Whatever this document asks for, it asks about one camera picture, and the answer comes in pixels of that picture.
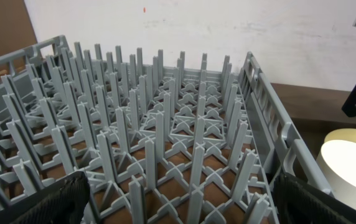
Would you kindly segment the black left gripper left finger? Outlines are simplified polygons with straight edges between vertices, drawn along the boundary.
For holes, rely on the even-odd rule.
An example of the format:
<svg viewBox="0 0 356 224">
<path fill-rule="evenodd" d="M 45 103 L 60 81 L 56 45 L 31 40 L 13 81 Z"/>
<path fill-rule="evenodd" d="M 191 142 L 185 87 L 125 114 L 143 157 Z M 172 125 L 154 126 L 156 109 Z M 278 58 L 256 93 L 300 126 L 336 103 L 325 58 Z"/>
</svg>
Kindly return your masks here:
<svg viewBox="0 0 356 224">
<path fill-rule="evenodd" d="M 76 171 L 0 211 L 0 224 L 80 223 L 90 198 L 90 184 Z"/>
</svg>

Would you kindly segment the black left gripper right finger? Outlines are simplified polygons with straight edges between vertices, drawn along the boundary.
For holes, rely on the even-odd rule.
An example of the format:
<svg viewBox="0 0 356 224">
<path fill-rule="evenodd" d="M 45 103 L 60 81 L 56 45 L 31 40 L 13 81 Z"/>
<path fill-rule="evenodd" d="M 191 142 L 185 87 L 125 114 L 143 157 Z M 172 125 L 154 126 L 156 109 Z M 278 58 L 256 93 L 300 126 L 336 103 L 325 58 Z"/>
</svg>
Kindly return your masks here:
<svg viewBox="0 0 356 224">
<path fill-rule="evenodd" d="M 273 200 L 280 223 L 356 224 L 356 210 L 285 172 L 274 181 Z"/>
</svg>

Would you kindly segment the white cup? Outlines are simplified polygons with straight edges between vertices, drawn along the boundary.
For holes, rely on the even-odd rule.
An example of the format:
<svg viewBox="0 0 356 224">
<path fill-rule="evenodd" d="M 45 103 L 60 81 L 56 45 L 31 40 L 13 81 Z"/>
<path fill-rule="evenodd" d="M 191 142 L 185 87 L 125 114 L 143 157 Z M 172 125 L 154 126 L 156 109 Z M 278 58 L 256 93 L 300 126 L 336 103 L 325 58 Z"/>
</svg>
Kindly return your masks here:
<svg viewBox="0 0 356 224">
<path fill-rule="evenodd" d="M 356 210 L 356 143 L 344 140 L 325 142 L 317 163 L 334 197 Z"/>
</svg>

